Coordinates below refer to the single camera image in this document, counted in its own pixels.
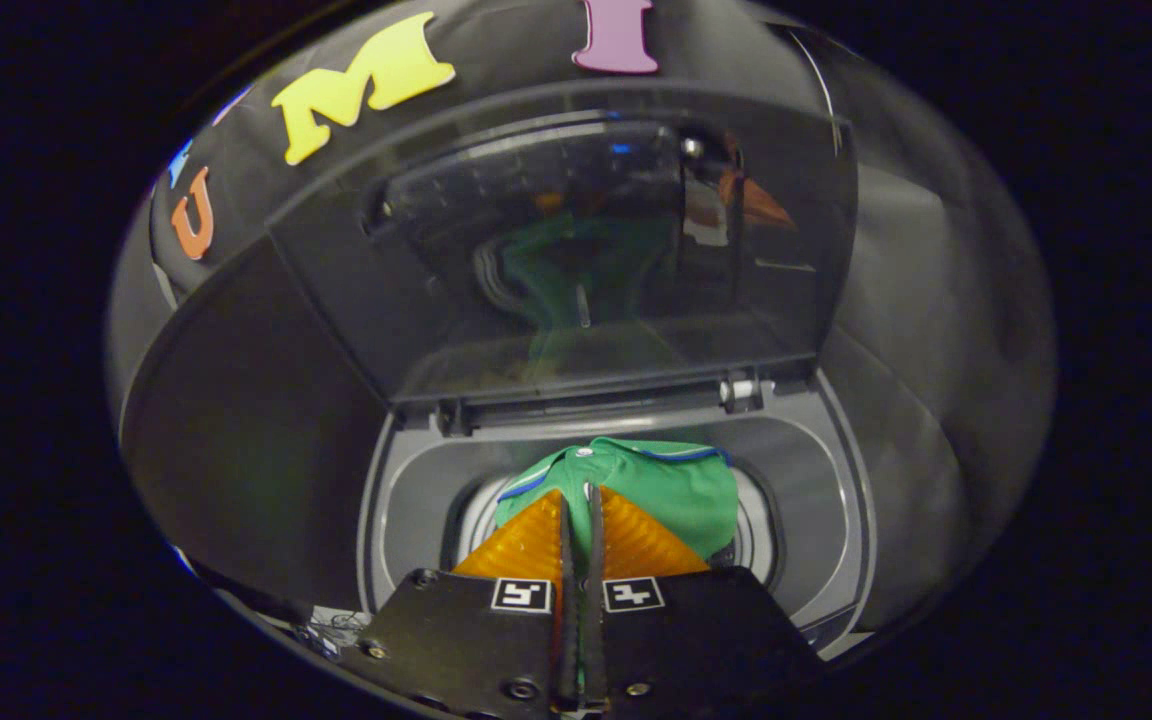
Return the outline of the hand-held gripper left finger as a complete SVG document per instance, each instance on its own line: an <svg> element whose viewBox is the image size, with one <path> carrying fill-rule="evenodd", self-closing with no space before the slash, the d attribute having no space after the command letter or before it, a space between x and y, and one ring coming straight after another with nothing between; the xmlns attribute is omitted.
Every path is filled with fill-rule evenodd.
<svg viewBox="0 0 1152 720"><path fill-rule="evenodd" d="M356 644L356 673L452 717L554 717L579 705L579 583L558 488L449 571L397 584Z"/></svg>

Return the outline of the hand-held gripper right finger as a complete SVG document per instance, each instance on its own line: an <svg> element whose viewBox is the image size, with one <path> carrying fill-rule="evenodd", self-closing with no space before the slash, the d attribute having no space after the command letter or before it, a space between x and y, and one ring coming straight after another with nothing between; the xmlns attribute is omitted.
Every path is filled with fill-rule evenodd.
<svg viewBox="0 0 1152 720"><path fill-rule="evenodd" d="M712 568L613 488L591 493L581 698L605 717L768 717L826 665L767 588Z"/></svg>

